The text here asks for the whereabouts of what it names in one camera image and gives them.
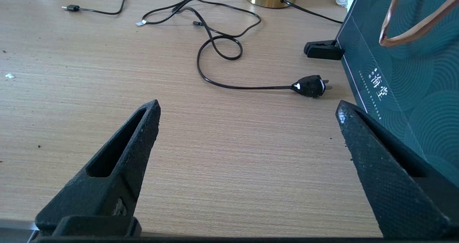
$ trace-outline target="bag handle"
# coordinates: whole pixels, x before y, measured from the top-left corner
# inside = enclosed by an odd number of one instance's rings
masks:
[[[446,14],[454,9],[458,4],[459,0],[447,0],[444,2],[435,12],[427,16],[425,19],[420,21],[418,24],[407,30],[406,32],[396,36],[387,37],[387,29],[389,29],[389,23],[397,3],[399,0],[392,0],[385,15],[384,22],[381,27],[381,34],[379,36],[379,45],[383,47],[393,47],[396,45],[402,45],[408,42],[413,42],[423,35],[426,35]]]

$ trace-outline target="black cable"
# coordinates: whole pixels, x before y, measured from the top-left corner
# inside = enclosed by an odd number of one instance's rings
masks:
[[[70,8],[70,6],[68,6],[67,9],[68,10],[72,10],[72,11],[82,10],[82,11],[89,11],[89,12],[95,12],[95,13],[100,13],[100,14],[116,15],[116,14],[120,14],[123,11],[123,7],[124,7],[125,1],[126,0],[122,0],[121,7],[117,12],[103,12],[103,11],[98,11],[98,10],[94,10],[94,9],[80,8],[79,6],[75,6],[75,5],[71,5],[72,8]],[[252,24],[251,26],[246,28],[246,30],[244,30],[239,35],[229,35],[229,34],[217,31],[217,30],[209,27],[208,24],[203,19],[203,17],[195,9],[193,9],[192,7],[185,7],[185,5],[188,4],[190,1],[199,1],[199,2],[204,3],[204,4],[213,4],[213,5],[225,6],[225,7],[231,8],[231,9],[235,9],[235,10],[238,10],[238,11],[241,11],[241,12],[245,12],[245,13],[251,14],[251,15],[255,16],[258,19],[258,21],[255,24]],[[162,11],[162,10],[170,9],[170,8],[172,8],[172,13],[169,16],[167,16],[165,19],[162,19],[160,21],[147,21],[146,20],[149,15],[151,15],[153,13],[156,13],[156,12],[159,12],[159,11]],[[241,86],[231,86],[231,85],[226,85],[226,84],[223,84],[223,83],[217,83],[216,81],[213,81],[213,80],[207,78],[204,75],[204,73],[202,72],[201,68],[200,68],[200,56],[201,56],[202,50],[209,43],[212,44],[213,49],[218,53],[218,55],[220,55],[221,57],[223,57],[223,58],[225,58],[227,60],[237,60],[242,56],[242,45],[236,38],[243,36],[251,28],[253,28],[256,25],[260,24],[261,17],[258,14],[254,13],[254,12],[251,12],[251,11],[248,11],[248,10],[245,10],[245,9],[240,9],[240,8],[235,7],[235,6],[228,5],[228,4],[213,3],[211,1],[183,0],[183,1],[179,2],[179,3],[171,5],[171,6],[166,6],[166,7],[159,8],[159,9],[154,9],[152,11],[147,12],[145,15],[143,15],[142,22],[139,22],[138,25],[160,24],[160,23],[163,23],[163,22],[167,21],[168,19],[172,18],[175,14],[179,14],[179,13],[185,11],[185,10],[188,10],[188,11],[192,12],[194,15],[196,15],[198,17],[200,22],[194,21],[193,24],[198,25],[198,26],[203,26],[205,28],[205,30],[207,31],[207,34],[209,36],[209,39],[198,50],[197,61],[196,61],[198,72],[199,72],[200,76],[205,81],[208,81],[209,83],[211,83],[213,85],[220,86],[220,87],[227,88],[227,89],[292,89],[292,85],[288,85],[288,86],[265,86],[265,87],[241,87]],[[211,32],[215,32],[215,33],[219,34],[219,36],[214,36],[213,37]],[[215,40],[217,40],[217,39],[228,39],[228,40],[231,40],[234,43],[236,43],[239,46],[239,50],[240,50],[239,54],[237,56],[230,57],[230,56],[226,56],[223,53],[221,53],[218,50],[217,46],[215,45]]]
[[[324,19],[331,20],[331,21],[339,23],[339,24],[343,24],[342,21],[339,21],[339,20],[336,20],[336,19],[331,19],[329,17],[326,17],[326,16],[320,15],[318,13],[312,12],[312,11],[307,10],[305,8],[302,8],[302,7],[300,7],[300,6],[298,6],[298,5],[294,4],[294,3],[291,3],[291,2],[289,2],[287,0],[281,0],[281,2],[284,3],[284,4],[287,4],[288,6],[292,6],[295,9],[299,9],[300,11],[303,11],[305,13],[309,13],[309,14],[312,14],[312,15],[315,15],[315,16],[318,16],[318,17],[321,17],[321,18],[324,18]]]

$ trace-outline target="wood grain surface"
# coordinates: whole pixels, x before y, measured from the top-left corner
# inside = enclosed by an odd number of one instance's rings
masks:
[[[204,50],[212,79],[242,86],[289,85],[319,74],[334,89],[320,99],[292,91],[238,91],[197,74],[207,35],[185,12],[137,27],[151,9],[179,0],[0,0],[0,219],[35,215],[146,101],[158,99],[161,127],[136,217],[148,232],[200,236],[380,236],[335,119],[354,101],[339,61],[309,59],[308,41],[340,25],[296,9],[219,1],[263,18],[240,39],[237,61]],[[334,0],[300,6],[344,19]],[[237,34],[256,19],[193,3],[208,24]],[[151,19],[161,19],[169,11]],[[236,54],[230,42],[217,43]],[[14,79],[5,78],[11,73]]]

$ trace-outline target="black plug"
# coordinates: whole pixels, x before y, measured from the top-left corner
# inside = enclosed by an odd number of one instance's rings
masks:
[[[322,96],[325,90],[332,89],[332,86],[326,86],[328,80],[322,80],[319,75],[311,75],[299,79],[292,84],[291,90],[300,95],[317,98]]]
[[[78,5],[73,5],[73,4],[70,4],[70,5],[67,6],[67,7],[62,6],[62,8],[67,9],[67,11],[71,11],[71,12],[77,12],[77,11],[80,10],[80,6],[78,6]]]

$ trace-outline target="power cord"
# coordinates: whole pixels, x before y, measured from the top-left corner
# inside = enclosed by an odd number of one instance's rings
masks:
[[[104,11],[98,11],[98,10],[94,10],[94,9],[86,9],[86,8],[81,8],[80,6],[73,5],[73,4],[71,4],[69,6],[63,6],[63,8],[67,9],[68,11],[72,11],[72,12],[88,11],[88,12],[94,12],[94,13],[99,13],[99,14],[117,15],[117,14],[120,14],[123,11],[123,7],[124,7],[125,1],[126,0],[122,0],[121,7],[117,12],[104,12]],[[246,30],[244,30],[239,35],[226,34],[226,33],[220,32],[218,30],[215,30],[215,29],[209,27],[208,24],[203,19],[203,17],[194,8],[186,6],[186,4],[188,4],[190,1],[199,1],[199,2],[204,3],[204,4],[213,4],[213,5],[225,6],[225,7],[231,8],[231,9],[235,9],[235,10],[238,10],[238,11],[241,11],[241,12],[245,12],[245,13],[251,14],[251,15],[255,16],[258,19],[258,21],[255,24],[252,24],[251,26],[247,27]],[[165,19],[162,19],[160,21],[148,21],[147,20],[149,15],[151,15],[151,14],[153,14],[155,12],[158,12],[158,11],[171,9],[171,8],[172,8],[172,13],[169,16],[167,16]],[[168,19],[172,18],[175,14],[179,14],[181,12],[184,12],[185,10],[188,10],[188,11],[192,12],[195,16],[197,16],[199,21],[193,21],[193,24],[197,25],[197,26],[204,27],[205,30],[207,31],[208,36],[209,36],[209,39],[198,50],[197,61],[196,61],[198,73],[200,74],[200,76],[205,81],[207,81],[207,82],[209,82],[209,83],[211,83],[213,85],[220,86],[220,87],[227,88],[227,89],[291,89],[291,90],[293,90],[293,91],[295,91],[295,92],[297,92],[297,93],[299,93],[299,94],[301,94],[303,96],[309,96],[309,97],[314,97],[314,98],[323,95],[325,90],[332,89],[331,86],[326,86],[326,83],[328,83],[328,80],[322,80],[322,78],[319,75],[313,75],[313,76],[304,77],[304,78],[298,80],[296,83],[294,83],[292,85],[287,85],[287,86],[258,86],[258,87],[231,86],[231,85],[226,85],[226,84],[223,84],[223,83],[218,83],[216,81],[213,81],[213,80],[207,78],[204,75],[204,73],[202,72],[201,68],[200,68],[200,56],[201,56],[202,50],[209,43],[211,43],[213,49],[221,57],[223,57],[223,58],[225,58],[227,60],[237,60],[242,56],[242,44],[236,38],[242,37],[251,28],[253,28],[256,25],[260,24],[260,22],[262,20],[261,17],[258,14],[254,13],[254,12],[251,12],[251,11],[248,11],[248,10],[245,10],[245,9],[240,9],[240,8],[235,7],[235,6],[228,5],[228,4],[214,3],[214,2],[211,2],[211,1],[183,0],[183,1],[180,1],[179,3],[171,5],[171,6],[166,6],[166,7],[159,8],[159,9],[154,9],[152,11],[147,12],[145,15],[142,16],[142,21],[138,22],[137,25],[140,26],[140,25],[144,25],[144,24],[160,24],[160,23],[163,23],[163,22],[167,21]],[[217,33],[219,35],[218,36],[213,36],[211,32],[215,32],[215,33]],[[218,50],[217,46],[215,45],[215,40],[217,40],[217,39],[228,39],[228,40],[231,40],[234,43],[236,43],[236,45],[239,46],[239,50],[240,50],[239,54],[237,56],[230,57],[230,56],[226,56],[223,53],[221,53]]]
[[[291,3],[290,1],[281,0],[281,2],[284,3],[284,4],[287,4],[288,6],[292,6],[292,7],[295,8],[295,9],[299,9],[300,11],[303,11],[303,12],[305,12],[305,13],[309,13],[309,14],[318,16],[318,17],[320,17],[320,18],[328,19],[328,20],[331,20],[331,21],[333,21],[333,22],[336,22],[336,23],[339,23],[339,24],[343,24],[342,21],[339,21],[339,20],[336,20],[336,19],[331,19],[331,18],[329,18],[329,17],[326,17],[326,16],[320,15],[320,14],[318,14],[318,13],[312,12],[312,11],[307,10],[307,9],[305,9],[305,8],[303,8],[303,7],[300,7],[300,6],[298,6],[298,5],[294,4],[294,3]]]

